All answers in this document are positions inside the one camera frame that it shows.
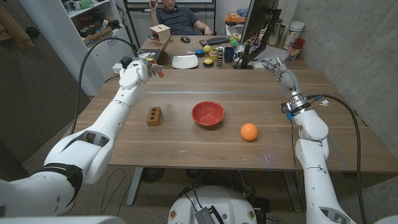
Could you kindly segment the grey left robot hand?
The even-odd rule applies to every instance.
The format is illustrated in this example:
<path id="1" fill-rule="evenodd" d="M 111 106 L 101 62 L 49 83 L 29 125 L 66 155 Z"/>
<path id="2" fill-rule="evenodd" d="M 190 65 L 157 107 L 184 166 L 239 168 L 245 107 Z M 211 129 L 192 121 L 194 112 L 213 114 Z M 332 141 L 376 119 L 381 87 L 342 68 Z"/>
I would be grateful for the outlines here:
<path id="1" fill-rule="evenodd" d="M 155 75 L 158 75 L 160 78 L 164 77 L 162 69 L 165 67 L 163 65 L 159 65 L 152 57 L 146 57 L 146 65 L 147 75 L 149 78 Z"/>

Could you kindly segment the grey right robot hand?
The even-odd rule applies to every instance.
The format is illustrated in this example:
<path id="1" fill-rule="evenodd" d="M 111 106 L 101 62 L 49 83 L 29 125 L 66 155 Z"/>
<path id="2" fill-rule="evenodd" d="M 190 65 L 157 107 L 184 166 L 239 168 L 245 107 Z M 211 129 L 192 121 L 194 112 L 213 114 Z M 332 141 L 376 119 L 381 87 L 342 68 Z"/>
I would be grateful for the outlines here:
<path id="1" fill-rule="evenodd" d="M 288 98 L 301 95 L 303 93 L 295 73 L 287 68 L 286 64 L 280 57 L 277 57 L 276 60 L 265 58 L 261 63 L 266 71 L 274 74 L 282 88 L 282 91 L 285 95 L 288 95 Z"/>

